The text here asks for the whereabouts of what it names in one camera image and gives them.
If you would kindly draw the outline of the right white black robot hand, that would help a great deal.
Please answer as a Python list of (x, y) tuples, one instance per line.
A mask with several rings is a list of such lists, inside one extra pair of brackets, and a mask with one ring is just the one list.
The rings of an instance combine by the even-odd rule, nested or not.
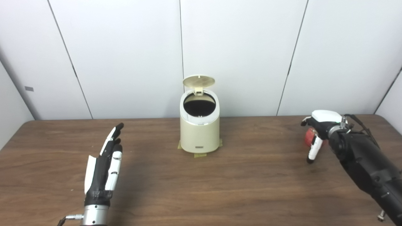
[(347, 123), (346, 116), (330, 110), (315, 110), (311, 116), (305, 117), (300, 126), (313, 128), (313, 138), (306, 159), (307, 163), (313, 163), (322, 147), (323, 141), (329, 140), (333, 132), (346, 129)]

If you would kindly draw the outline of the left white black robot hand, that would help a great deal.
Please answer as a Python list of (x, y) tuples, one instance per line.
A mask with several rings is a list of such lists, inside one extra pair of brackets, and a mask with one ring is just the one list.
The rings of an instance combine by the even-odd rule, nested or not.
[(123, 127), (119, 123), (111, 130), (98, 157), (89, 155), (84, 181), (85, 206), (110, 206), (122, 163), (119, 135)]

